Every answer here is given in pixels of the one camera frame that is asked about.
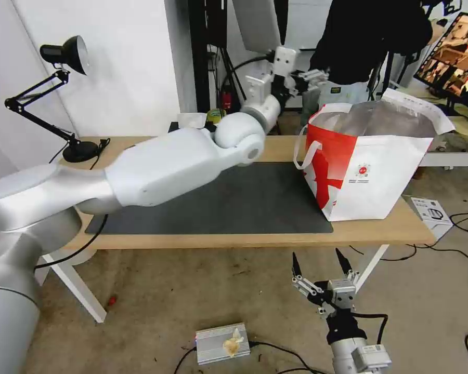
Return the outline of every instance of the shopping bag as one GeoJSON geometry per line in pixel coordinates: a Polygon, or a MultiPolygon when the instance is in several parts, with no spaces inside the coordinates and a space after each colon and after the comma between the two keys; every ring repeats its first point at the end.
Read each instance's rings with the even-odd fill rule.
{"type": "Polygon", "coordinates": [[[452,130],[436,106],[388,89],[380,101],[325,105],[300,132],[294,163],[329,221],[383,219],[433,138],[452,130]],[[300,164],[305,129],[307,152],[300,164]]]}

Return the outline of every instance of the black jacket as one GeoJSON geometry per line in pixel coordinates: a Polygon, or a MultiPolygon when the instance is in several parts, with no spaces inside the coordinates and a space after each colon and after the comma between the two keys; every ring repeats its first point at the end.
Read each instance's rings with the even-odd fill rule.
{"type": "Polygon", "coordinates": [[[333,0],[310,69],[338,84],[366,82],[387,51],[410,54],[432,38],[419,0],[333,0]]]}

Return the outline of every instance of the bag handle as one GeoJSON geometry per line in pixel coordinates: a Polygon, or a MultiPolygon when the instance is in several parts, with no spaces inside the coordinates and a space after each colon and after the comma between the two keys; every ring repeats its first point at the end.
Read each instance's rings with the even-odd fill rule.
{"type": "Polygon", "coordinates": [[[307,166],[309,166],[317,150],[322,150],[322,144],[319,143],[317,140],[314,140],[312,144],[310,145],[310,147],[308,148],[307,154],[305,155],[305,158],[303,159],[302,164],[300,165],[298,161],[296,160],[296,158],[298,157],[298,152],[300,151],[300,143],[302,142],[303,132],[305,131],[307,127],[308,125],[305,125],[300,131],[300,134],[298,134],[298,137],[296,138],[295,149],[293,153],[293,163],[295,164],[298,170],[303,170],[307,166]]]}

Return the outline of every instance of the lamp arm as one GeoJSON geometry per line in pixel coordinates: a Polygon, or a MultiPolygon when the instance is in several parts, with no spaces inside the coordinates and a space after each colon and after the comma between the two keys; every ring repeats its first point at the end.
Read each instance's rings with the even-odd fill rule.
{"type": "Polygon", "coordinates": [[[38,118],[37,116],[35,116],[34,114],[28,112],[25,109],[25,107],[27,105],[31,104],[32,102],[34,102],[34,101],[36,101],[36,100],[38,100],[38,99],[40,99],[40,98],[42,98],[44,96],[46,96],[47,94],[49,94],[50,92],[56,90],[57,88],[65,85],[68,82],[68,79],[69,79],[69,72],[68,71],[61,70],[61,69],[57,70],[50,77],[48,77],[48,78],[44,79],[43,81],[35,84],[34,86],[28,88],[26,91],[23,91],[20,94],[14,96],[14,97],[6,99],[5,100],[5,107],[7,109],[9,109],[9,110],[23,116],[24,118],[29,119],[31,122],[35,122],[37,125],[42,126],[44,129],[54,133],[55,135],[63,138],[64,140],[69,141],[70,144],[71,143],[77,143],[79,141],[76,139],[74,134],[69,134],[69,133],[61,130],[60,128],[58,128],[56,126],[51,125],[50,123],[44,121],[41,118],[38,118]],[[59,82],[55,86],[50,87],[48,90],[45,90],[43,92],[40,92],[40,93],[37,93],[37,94],[34,94],[34,95],[27,95],[31,91],[41,87],[45,83],[50,82],[52,79],[55,79],[55,78],[60,79],[61,82],[59,82]]]}

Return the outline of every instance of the black desk lamp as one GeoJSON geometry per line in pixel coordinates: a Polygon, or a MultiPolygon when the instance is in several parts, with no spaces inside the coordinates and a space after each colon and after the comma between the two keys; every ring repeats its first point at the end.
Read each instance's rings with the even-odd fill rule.
{"type": "Polygon", "coordinates": [[[85,42],[81,36],[73,36],[69,38],[62,46],[44,44],[40,47],[40,55],[42,58],[50,62],[57,70],[49,78],[44,79],[38,84],[26,91],[21,92],[17,96],[5,100],[7,109],[12,110],[24,118],[35,122],[37,125],[42,126],[44,129],[53,132],[55,135],[63,138],[68,142],[68,147],[63,151],[62,155],[68,162],[82,162],[87,161],[100,152],[97,144],[92,142],[82,142],[78,140],[74,133],[63,130],[57,126],[51,125],[48,122],[38,118],[37,116],[26,111],[26,106],[35,102],[36,100],[44,97],[48,93],[56,90],[57,88],[65,85],[68,82],[69,71],[62,66],[66,64],[73,70],[80,74],[87,75],[88,71],[88,52],[85,42]],[[39,88],[52,79],[58,78],[61,82],[57,85],[50,87],[48,90],[28,95],[31,91],[39,88]]]}

